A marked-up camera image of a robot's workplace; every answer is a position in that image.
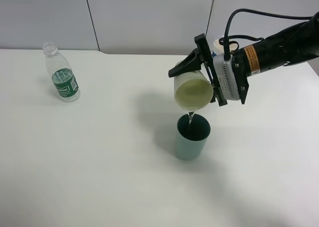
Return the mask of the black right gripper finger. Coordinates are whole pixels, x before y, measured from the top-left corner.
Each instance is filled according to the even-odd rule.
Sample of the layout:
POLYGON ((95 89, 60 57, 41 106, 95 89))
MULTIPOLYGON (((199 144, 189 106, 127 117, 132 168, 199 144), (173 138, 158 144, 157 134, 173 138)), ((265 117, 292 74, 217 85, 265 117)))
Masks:
POLYGON ((219 87, 213 87, 213 97, 212 97, 210 103, 214 103, 214 102, 217 102, 219 106, 222 105, 219 87))
POLYGON ((183 61, 168 71, 169 77, 177 77, 184 73, 201 70, 202 60, 198 48, 194 49, 183 61))

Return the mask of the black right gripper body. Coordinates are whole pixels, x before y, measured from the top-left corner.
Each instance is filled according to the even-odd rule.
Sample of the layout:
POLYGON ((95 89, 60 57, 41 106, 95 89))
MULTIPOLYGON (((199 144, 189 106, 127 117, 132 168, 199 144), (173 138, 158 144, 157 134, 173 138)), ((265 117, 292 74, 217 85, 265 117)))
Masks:
POLYGON ((219 87, 220 94, 221 94, 221 100, 222 100, 222 105, 227 105, 227 100, 224 98, 224 95, 221 91, 220 83, 217 78, 217 74, 213 65, 213 57, 210 51, 210 47, 208 45, 206 36, 204 33, 196 36, 194 38, 195 44, 200 52, 200 57, 202 60, 202 63, 205 66, 205 70, 207 72, 209 82, 212 87, 219 87))

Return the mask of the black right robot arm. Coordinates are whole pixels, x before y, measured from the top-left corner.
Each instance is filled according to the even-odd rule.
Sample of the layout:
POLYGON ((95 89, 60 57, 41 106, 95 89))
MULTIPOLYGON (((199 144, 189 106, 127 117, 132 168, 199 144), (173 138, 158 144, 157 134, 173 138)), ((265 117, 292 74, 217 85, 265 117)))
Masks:
POLYGON ((176 77, 191 71, 199 71, 204 64, 214 90, 211 102, 224 106, 229 100, 245 103, 249 89, 247 78, 280 66, 290 66, 318 58, 319 15, 286 16, 252 9, 235 10, 228 19, 225 33, 218 43, 223 46, 222 54, 213 56, 206 37, 201 34, 194 39, 197 48, 180 64, 168 72, 176 77), (233 17, 247 12, 282 19, 299 20, 267 38, 248 35, 229 35, 233 17))

